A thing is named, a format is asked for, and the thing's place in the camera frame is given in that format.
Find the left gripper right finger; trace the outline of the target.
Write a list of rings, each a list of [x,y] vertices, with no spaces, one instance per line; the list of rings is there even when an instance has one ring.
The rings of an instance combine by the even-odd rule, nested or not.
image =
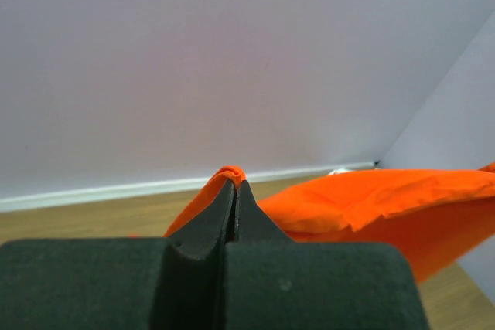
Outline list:
[[[384,243],[297,243],[237,190],[225,247],[226,329],[427,329],[406,259]]]

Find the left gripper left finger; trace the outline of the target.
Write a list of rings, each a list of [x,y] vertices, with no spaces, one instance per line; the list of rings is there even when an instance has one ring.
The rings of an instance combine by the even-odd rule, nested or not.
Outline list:
[[[167,238],[1,247],[3,329],[214,329],[233,182]]]

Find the orange t shirt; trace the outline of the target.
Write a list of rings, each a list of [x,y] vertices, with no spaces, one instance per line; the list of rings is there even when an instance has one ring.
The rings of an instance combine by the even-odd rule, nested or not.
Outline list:
[[[380,242],[423,281],[493,235],[494,167],[327,175],[259,202],[298,242]]]

